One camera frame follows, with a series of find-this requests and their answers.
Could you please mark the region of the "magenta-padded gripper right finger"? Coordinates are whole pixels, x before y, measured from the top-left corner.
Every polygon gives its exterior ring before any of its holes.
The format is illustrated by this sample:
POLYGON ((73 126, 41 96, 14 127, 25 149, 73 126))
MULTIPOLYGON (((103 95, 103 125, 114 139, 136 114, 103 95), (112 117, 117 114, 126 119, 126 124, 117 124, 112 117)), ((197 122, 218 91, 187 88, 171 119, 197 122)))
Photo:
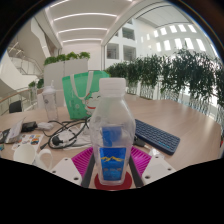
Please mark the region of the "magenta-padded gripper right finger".
POLYGON ((175 169, 160 155, 150 156, 135 147, 131 149, 129 166, 137 188, 175 172, 175 169))

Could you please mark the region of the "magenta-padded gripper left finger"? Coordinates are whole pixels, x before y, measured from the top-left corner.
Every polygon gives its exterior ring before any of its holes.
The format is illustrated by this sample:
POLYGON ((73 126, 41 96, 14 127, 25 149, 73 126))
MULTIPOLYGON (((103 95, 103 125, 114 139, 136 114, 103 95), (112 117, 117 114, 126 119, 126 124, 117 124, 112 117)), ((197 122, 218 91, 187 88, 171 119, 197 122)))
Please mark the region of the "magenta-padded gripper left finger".
POLYGON ((93 148, 89 147, 73 158, 63 158, 51 173, 78 186, 88 188, 95 165, 93 148))

